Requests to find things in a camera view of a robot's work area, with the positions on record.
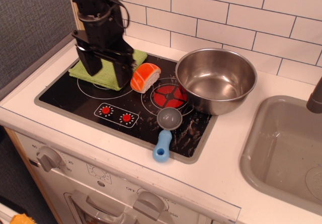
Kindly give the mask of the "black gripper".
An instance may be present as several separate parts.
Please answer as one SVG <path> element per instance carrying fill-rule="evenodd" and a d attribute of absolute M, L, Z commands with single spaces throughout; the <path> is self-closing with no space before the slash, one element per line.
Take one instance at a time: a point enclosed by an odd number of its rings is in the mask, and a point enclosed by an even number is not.
<path fill-rule="evenodd" d="M 90 76 L 102 69 L 101 58 L 113 60 L 118 86 L 124 87 L 132 78 L 136 61 L 133 48 L 123 39 L 121 16 L 79 16 L 84 30 L 73 32 L 78 56 Z"/>

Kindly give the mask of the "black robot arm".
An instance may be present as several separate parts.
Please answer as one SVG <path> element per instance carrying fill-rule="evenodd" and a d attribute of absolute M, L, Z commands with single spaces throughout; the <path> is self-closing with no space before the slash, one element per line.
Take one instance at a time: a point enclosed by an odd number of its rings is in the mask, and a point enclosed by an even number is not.
<path fill-rule="evenodd" d="M 78 19 L 84 30 L 75 30 L 76 50 L 87 73 L 96 75 L 102 60 L 112 63 L 117 88 L 123 88 L 132 78 L 133 48 L 125 42 L 121 8 L 118 0 L 72 0 L 78 7 Z"/>

